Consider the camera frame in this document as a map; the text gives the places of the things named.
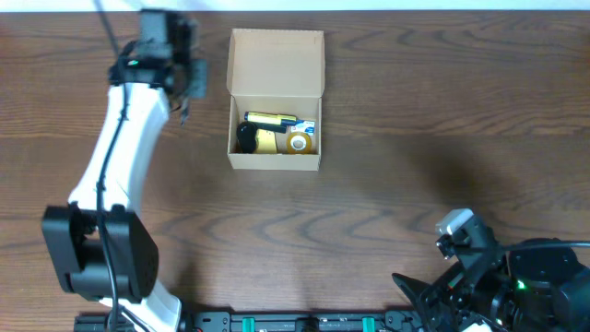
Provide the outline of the yellow tape roll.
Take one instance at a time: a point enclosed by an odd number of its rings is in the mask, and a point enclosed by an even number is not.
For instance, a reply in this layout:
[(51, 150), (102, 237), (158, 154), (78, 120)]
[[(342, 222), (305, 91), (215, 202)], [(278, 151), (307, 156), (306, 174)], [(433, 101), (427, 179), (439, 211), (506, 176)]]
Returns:
[(287, 139), (288, 154), (309, 154), (312, 151), (311, 137), (303, 132), (290, 133)]

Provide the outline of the yellow highlighter marker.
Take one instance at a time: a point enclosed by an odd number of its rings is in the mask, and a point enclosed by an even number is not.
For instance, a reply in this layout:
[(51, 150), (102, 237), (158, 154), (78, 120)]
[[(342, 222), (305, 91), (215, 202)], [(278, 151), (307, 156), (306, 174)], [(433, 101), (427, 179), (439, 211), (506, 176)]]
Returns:
[(278, 126), (294, 126), (298, 121), (297, 117), (292, 115), (257, 112), (246, 112), (244, 120), (257, 124)]

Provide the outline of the red black stapler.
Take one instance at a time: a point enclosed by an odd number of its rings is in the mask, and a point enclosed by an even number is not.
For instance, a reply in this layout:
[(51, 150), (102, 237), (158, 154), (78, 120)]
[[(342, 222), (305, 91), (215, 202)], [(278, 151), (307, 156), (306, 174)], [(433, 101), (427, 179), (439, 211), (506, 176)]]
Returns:
[(265, 124), (265, 123), (256, 123), (255, 124), (258, 129), (271, 131), (280, 134), (287, 133), (287, 127), (280, 125), (280, 124)]

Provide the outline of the yellow sticky note pad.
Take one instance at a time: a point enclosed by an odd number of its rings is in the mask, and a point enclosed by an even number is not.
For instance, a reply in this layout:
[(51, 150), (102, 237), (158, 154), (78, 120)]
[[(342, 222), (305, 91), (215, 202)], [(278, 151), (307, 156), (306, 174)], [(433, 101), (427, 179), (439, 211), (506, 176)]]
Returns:
[(277, 154), (277, 141), (275, 132), (258, 129), (255, 139), (255, 154)]

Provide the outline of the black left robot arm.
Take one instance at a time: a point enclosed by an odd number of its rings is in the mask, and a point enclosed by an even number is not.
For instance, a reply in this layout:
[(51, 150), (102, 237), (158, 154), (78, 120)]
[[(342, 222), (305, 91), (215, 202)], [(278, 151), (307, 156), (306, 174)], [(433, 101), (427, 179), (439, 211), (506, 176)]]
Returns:
[(159, 281), (159, 250), (140, 218), (144, 181), (171, 113), (187, 114), (207, 90), (192, 56), (196, 25), (145, 9), (139, 36), (115, 45), (108, 107), (87, 169), (41, 230), (61, 288), (107, 307), (81, 314), (77, 331), (193, 331), (195, 317)]

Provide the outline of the white blue staples box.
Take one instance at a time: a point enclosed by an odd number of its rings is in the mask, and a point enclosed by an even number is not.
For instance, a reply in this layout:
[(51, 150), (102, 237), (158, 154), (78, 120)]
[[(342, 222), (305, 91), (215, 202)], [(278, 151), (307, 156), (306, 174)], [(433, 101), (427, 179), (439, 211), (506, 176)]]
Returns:
[(292, 133), (304, 133), (308, 136), (315, 134), (315, 121), (297, 120), (295, 125), (291, 127)]

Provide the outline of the black glossy tape dispenser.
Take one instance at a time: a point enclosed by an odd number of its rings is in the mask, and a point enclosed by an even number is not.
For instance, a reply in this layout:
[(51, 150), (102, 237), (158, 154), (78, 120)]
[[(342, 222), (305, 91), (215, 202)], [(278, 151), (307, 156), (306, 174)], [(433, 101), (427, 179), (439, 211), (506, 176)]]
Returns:
[(257, 125), (249, 121), (244, 121), (237, 126), (236, 137), (242, 150), (242, 153), (252, 154), (256, 151), (257, 131)]

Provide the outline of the brown cardboard box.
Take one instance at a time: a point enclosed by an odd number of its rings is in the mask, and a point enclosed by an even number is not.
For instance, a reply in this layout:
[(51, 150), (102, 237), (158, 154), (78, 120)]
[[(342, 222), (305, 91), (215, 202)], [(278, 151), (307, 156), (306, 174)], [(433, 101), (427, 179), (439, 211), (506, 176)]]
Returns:
[[(234, 169), (317, 171), (322, 157), (325, 38), (320, 30), (234, 29), (230, 35), (227, 89), (230, 122), (227, 155)], [(313, 121), (305, 154), (290, 154), (290, 130), (277, 133), (275, 153), (243, 153), (237, 127), (246, 113)]]

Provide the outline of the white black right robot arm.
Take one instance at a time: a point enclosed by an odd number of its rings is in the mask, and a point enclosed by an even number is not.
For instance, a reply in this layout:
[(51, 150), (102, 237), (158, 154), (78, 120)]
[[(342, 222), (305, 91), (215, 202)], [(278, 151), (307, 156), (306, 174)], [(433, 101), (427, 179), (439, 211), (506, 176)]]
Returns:
[(531, 239), (502, 246), (436, 243), (457, 261), (432, 283), (393, 274), (426, 331), (586, 331), (589, 268), (578, 242)]

